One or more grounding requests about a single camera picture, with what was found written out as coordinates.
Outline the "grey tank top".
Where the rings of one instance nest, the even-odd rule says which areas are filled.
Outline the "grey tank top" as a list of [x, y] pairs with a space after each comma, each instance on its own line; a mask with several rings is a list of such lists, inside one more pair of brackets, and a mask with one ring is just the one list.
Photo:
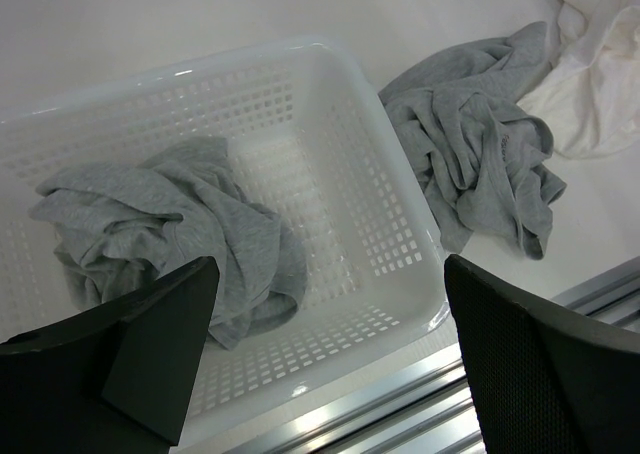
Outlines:
[[544, 257], [551, 203], [565, 182], [545, 165], [554, 137], [518, 106], [546, 70], [547, 26], [452, 46], [379, 93], [436, 220], [442, 246], [462, 252], [475, 233]]
[[195, 137], [132, 166], [65, 168], [38, 186], [75, 305], [88, 310], [200, 257], [220, 272], [210, 336], [234, 349], [289, 322], [307, 289], [304, 247], [236, 184], [222, 137]]

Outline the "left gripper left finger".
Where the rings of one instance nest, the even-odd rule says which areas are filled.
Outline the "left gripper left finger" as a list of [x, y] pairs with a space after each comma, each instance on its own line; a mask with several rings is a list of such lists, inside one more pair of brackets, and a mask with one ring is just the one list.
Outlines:
[[166, 453], [178, 445], [216, 300], [198, 258], [1, 345], [4, 453]]

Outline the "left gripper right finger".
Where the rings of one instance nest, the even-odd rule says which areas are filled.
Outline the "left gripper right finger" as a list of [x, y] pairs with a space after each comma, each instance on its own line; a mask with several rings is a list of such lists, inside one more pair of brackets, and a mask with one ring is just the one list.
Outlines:
[[459, 255], [444, 281], [487, 452], [638, 452], [638, 334]]

